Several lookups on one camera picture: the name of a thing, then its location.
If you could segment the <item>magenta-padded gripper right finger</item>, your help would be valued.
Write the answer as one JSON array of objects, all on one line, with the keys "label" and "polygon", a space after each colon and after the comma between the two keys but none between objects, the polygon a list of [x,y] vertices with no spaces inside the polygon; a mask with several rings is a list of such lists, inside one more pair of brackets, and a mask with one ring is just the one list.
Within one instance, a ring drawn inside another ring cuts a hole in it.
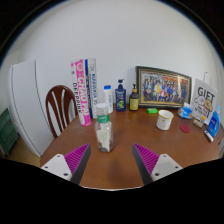
[{"label": "magenta-padded gripper right finger", "polygon": [[182,169],[182,167],[168,154],[158,155],[136,143],[132,146],[132,154],[135,158],[144,185]]}]

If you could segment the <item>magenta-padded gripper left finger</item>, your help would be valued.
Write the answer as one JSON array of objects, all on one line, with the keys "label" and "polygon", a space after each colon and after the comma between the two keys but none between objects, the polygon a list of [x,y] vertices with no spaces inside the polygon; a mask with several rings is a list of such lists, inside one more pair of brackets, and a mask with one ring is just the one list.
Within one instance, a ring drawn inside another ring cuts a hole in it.
[{"label": "magenta-padded gripper left finger", "polygon": [[56,154],[42,169],[79,185],[90,154],[91,145],[87,143],[66,155]]}]

